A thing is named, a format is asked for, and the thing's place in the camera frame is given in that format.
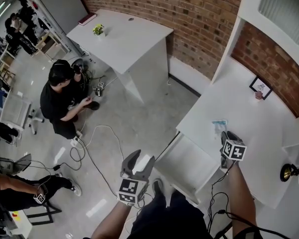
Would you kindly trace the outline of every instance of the white sneaker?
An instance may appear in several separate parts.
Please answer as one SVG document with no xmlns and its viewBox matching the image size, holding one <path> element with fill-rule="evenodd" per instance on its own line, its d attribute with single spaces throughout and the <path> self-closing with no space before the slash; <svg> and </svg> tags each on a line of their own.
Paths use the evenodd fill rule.
<svg viewBox="0 0 299 239">
<path fill-rule="evenodd" d="M 73 180 L 71 180 L 71 179 L 68 179 L 68 180 L 72 183 L 71 190 L 74 192 L 75 195 L 80 197 L 82 195 L 81 187 L 77 183 L 75 183 Z"/>
</svg>

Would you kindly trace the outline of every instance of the black hair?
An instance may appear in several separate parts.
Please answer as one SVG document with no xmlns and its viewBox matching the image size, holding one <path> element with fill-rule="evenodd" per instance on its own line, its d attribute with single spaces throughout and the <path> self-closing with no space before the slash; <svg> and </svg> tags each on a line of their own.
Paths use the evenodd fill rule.
<svg viewBox="0 0 299 239">
<path fill-rule="evenodd" d="M 6 28 L 10 27 L 11 26 L 11 18 L 8 18 L 5 22 L 4 22 L 4 25 Z"/>
<path fill-rule="evenodd" d="M 73 79 L 74 71 L 68 61 L 58 59 L 53 63 L 49 73 L 49 84 L 57 86 L 59 83 Z"/>
</svg>

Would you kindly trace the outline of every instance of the small plant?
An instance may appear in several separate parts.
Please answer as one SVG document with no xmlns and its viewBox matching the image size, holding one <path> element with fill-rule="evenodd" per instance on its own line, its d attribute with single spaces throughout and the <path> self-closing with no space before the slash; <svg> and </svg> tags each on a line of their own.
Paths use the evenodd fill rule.
<svg viewBox="0 0 299 239">
<path fill-rule="evenodd" d="M 93 33 L 95 34 L 95 35 L 100 35 L 100 34 L 102 34 L 103 33 L 103 25 L 101 25 L 101 24 L 97 24 L 94 28 L 93 28 Z"/>
</svg>

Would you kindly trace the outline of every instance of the potted plant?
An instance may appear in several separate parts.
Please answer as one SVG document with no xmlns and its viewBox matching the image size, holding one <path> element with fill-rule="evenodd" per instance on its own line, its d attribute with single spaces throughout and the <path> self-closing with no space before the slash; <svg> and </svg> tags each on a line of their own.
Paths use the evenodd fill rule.
<svg viewBox="0 0 299 239">
<path fill-rule="evenodd" d="M 105 32 L 103 31 L 104 26 L 101 24 L 97 24 L 93 28 L 93 33 L 98 36 L 99 39 L 103 39 L 105 37 Z"/>
</svg>

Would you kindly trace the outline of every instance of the drawer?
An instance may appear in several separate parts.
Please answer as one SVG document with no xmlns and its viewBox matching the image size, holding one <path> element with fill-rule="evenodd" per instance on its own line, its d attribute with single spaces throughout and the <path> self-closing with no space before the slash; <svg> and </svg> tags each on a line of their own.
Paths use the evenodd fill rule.
<svg viewBox="0 0 299 239">
<path fill-rule="evenodd" d="M 196 192 L 208 182 L 219 164 L 184 134 L 178 133 L 154 167 L 174 188 L 199 204 Z"/>
</svg>

